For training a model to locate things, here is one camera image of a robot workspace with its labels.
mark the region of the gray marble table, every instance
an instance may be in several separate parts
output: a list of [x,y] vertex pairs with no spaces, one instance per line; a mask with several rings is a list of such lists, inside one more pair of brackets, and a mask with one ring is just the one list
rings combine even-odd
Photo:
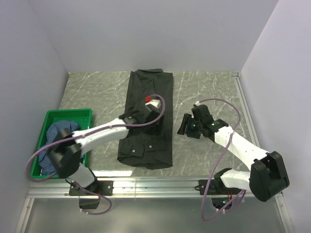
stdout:
[[[60,109],[91,108],[93,126],[110,122],[124,112],[130,72],[73,72],[69,74]],[[89,167],[97,176],[202,176],[208,175],[223,148],[202,138],[177,135],[184,113],[191,113],[197,100],[222,98],[233,103],[241,112],[237,132],[250,140],[239,95],[230,72],[173,72],[173,167],[148,170],[131,167],[117,160],[118,141],[101,145],[91,151]],[[235,111],[220,101],[207,103],[214,118],[230,125],[237,122]],[[247,171],[246,166],[230,152],[220,161],[217,170],[232,167]]]

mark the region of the green plastic basket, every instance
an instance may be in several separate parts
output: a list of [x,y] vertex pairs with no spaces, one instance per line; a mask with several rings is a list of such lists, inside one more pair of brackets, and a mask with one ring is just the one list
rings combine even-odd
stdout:
[[[91,127],[92,124],[92,110],[89,108],[86,109],[72,109],[72,110],[51,110],[48,111],[45,120],[43,123],[39,143],[37,149],[44,146],[47,142],[46,132],[49,127],[60,120],[73,120],[80,125],[81,130],[87,130]],[[82,164],[87,167],[87,154],[83,157]],[[38,157],[35,157],[33,166],[30,171],[31,178],[34,179],[43,179],[48,177],[48,175],[41,175],[42,168],[39,165]]]

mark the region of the purple cable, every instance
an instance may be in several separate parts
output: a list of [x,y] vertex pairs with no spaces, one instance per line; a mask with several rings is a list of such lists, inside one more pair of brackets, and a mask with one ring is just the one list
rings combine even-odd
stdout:
[[[241,121],[241,114],[239,112],[239,110],[230,102],[226,101],[226,100],[223,100],[223,99],[220,99],[220,98],[210,98],[210,99],[205,99],[205,100],[201,100],[199,101],[199,103],[202,103],[202,102],[205,102],[205,101],[209,101],[209,100],[219,100],[219,101],[222,101],[222,102],[225,102],[227,104],[229,104],[238,114],[238,122],[233,126],[233,130],[235,130],[238,125],[240,124],[240,121]],[[234,206],[232,207],[231,209],[234,209],[236,208],[242,201],[243,197],[245,196],[245,193],[246,191],[245,190],[242,190],[240,193],[238,193],[234,198],[232,198],[230,201],[228,201],[220,210],[218,210],[214,215],[212,215],[211,217],[208,217],[208,218],[205,218],[204,216],[204,208],[205,208],[205,203],[206,203],[206,197],[207,197],[207,192],[208,192],[208,189],[209,189],[209,186],[210,186],[210,183],[211,183],[211,180],[212,180],[212,177],[214,175],[214,172],[216,170],[216,167],[217,165],[219,164],[220,160],[223,158],[223,156],[225,155],[225,153],[228,151],[228,148],[230,146],[230,143],[232,142],[232,136],[233,134],[230,135],[230,138],[229,138],[229,141],[225,147],[225,149],[223,150],[223,152],[221,153],[221,155],[219,156],[218,160],[216,161],[214,167],[212,168],[212,171],[209,175],[209,179],[207,181],[207,184],[206,184],[206,187],[205,187],[205,190],[204,190],[204,195],[203,195],[203,199],[202,199],[202,205],[201,205],[201,217],[202,217],[202,220],[203,221],[210,221],[212,219],[214,219],[218,214],[220,214],[229,204],[231,204],[236,198],[238,198],[239,195],[242,194],[242,197],[241,199],[239,200],[239,202]]]

